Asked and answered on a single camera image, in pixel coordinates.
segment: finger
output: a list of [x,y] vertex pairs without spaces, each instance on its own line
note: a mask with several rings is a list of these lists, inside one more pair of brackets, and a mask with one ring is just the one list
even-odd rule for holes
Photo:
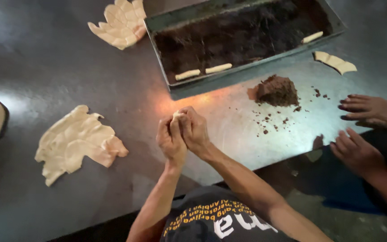
[[361,146],[361,145],[363,145],[364,143],[366,143],[366,141],[361,137],[361,135],[357,134],[357,132],[355,132],[353,129],[347,128],[346,131],[347,131],[347,133],[350,135],[351,139],[352,139],[358,146]]
[[368,118],[367,120],[365,120],[365,122],[370,123],[370,124],[379,125],[379,126],[386,126],[387,125],[387,123],[385,121],[378,119],[378,118]]
[[364,118],[371,118],[373,116],[373,112],[359,112],[359,113],[348,113],[346,117],[351,119],[364,119]]
[[188,114],[188,113],[196,114],[196,111],[192,106],[184,107],[184,108],[180,109],[178,112],[184,113],[184,114]]
[[198,125],[198,119],[200,116],[196,113],[195,109],[192,106],[182,108],[178,112],[186,114],[191,119],[191,123],[193,126]]
[[181,123],[181,127],[182,127],[182,132],[183,132],[183,137],[184,138],[187,138],[187,137],[192,137],[192,122],[191,122],[191,119],[183,114],[180,116],[180,123]]
[[346,98],[344,100],[341,100],[341,103],[366,103],[366,99],[361,99],[361,98]]
[[342,107],[348,110],[371,110],[370,107],[365,103],[344,103]]
[[349,137],[347,137],[344,131],[340,130],[338,134],[340,135],[341,142],[343,142],[347,150],[354,150],[357,148],[357,145],[355,144],[355,142],[352,141]]
[[365,99],[365,100],[368,100],[368,99],[371,98],[370,96],[361,95],[361,94],[350,94],[347,97],[349,97],[349,98]]
[[337,148],[340,150],[340,152],[343,155],[348,153],[348,150],[347,150],[346,146],[344,145],[343,141],[341,141],[340,137],[337,137],[335,139],[335,145],[337,146]]
[[329,145],[331,147],[331,151],[332,153],[334,153],[334,155],[339,158],[340,160],[343,160],[344,156],[343,154],[338,150],[337,146],[335,145],[335,143],[331,143]]
[[171,122],[171,119],[172,119],[172,116],[167,116],[167,117],[159,120],[157,137],[158,136],[169,136],[168,125]]
[[180,126],[178,124],[179,118],[174,118],[169,124],[172,140],[181,140]]

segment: chocolate crumb pile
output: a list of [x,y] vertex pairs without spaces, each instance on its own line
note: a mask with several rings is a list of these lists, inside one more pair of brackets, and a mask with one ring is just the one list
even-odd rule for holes
[[298,106],[298,95],[294,83],[289,78],[273,75],[258,85],[258,102],[266,102],[274,107]]

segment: dark t-shirt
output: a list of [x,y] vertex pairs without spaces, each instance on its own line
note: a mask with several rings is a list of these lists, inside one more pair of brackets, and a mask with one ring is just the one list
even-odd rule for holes
[[199,188],[173,208],[161,242],[293,242],[241,203],[229,190]]

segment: dark countertop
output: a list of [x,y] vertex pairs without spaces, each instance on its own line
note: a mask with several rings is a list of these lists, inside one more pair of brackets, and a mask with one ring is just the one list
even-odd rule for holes
[[[152,14],[195,2],[144,5]],[[350,93],[387,98],[387,0],[328,2],[348,30],[317,50],[354,63],[358,72],[340,76],[303,52],[170,95],[147,37],[120,51],[89,30],[87,22],[103,21],[110,1],[1,0],[0,101],[10,114],[0,139],[0,241],[45,241],[139,209],[163,170],[158,120],[187,105],[208,119],[212,141],[250,169],[309,151],[320,134],[328,144],[338,129],[353,127],[339,119],[340,99]],[[247,98],[247,88],[272,74],[291,78],[303,111],[259,107]],[[331,99],[315,97],[311,86]],[[34,160],[38,140],[80,104],[102,114],[130,154],[109,169],[85,158],[80,170],[48,188],[43,165]],[[269,134],[252,110],[272,113]],[[295,124],[283,129],[286,117]],[[176,195],[220,180],[189,154]]]

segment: cookie dough stick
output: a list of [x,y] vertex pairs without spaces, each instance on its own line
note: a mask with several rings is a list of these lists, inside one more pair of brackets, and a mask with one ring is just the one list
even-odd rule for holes
[[322,37],[322,36],[323,36],[323,31],[320,31],[320,32],[317,32],[317,33],[315,33],[315,34],[313,34],[313,35],[310,35],[310,36],[305,37],[305,38],[301,41],[301,43],[309,43],[309,42],[314,41],[315,39],[320,38],[320,37]]
[[186,78],[197,76],[200,73],[201,73],[201,71],[199,69],[190,70],[190,71],[183,72],[181,74],[175,75],[175,79],[176,80],[183,80],[183,79],[186,79]]
[[211,74],[211,73],[215,73],[215,72],[220,72],[220,71],[224,71],[226,69],[229,69],[231,67],[232,67],[231,63],[227,63],[227,64],[224,64],[224,65],[218,65],[218,66],[215,66],[215,67],[212,67],[212,68],[207,68],[206,69],[206,73],[207,74]]

